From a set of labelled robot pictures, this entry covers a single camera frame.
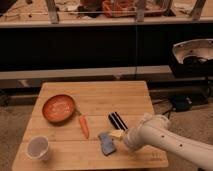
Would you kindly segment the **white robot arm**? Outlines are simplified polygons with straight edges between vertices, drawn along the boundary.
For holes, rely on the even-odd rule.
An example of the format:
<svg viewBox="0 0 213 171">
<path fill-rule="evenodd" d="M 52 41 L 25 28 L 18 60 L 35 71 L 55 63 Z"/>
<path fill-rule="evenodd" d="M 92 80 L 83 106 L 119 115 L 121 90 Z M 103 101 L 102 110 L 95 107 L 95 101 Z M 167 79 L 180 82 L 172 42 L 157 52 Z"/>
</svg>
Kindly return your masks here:
<svg viewBox="0 0 213 171">
<path fill-rule="evenodd" d="M 144 113 L 134 127 L 128 129 L 117 113 L 108 115 L 117 130 L 122 130 L 122 141 L 136 151 L 145 145 L 169 151 L 204 168 L 213 168 L 213 145 L 191 140 L 168 130 L 170 121 L 164 115 Z"/>
</svg>

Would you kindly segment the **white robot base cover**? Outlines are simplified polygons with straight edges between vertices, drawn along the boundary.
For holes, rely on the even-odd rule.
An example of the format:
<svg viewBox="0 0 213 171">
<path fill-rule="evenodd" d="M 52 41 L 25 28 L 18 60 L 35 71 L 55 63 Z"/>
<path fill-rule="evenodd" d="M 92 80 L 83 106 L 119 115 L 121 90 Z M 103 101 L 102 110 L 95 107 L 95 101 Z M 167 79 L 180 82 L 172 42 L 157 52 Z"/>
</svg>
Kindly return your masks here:
<svg viewBox="0 0 213 171">
<path fill-rule="evenodd" d="M 213 38 L 193 39 L 173 45 L 172 53 L 179 64 L 190 56 L 201 57 L 206 60 L 213 59 Z"/>
</svg>

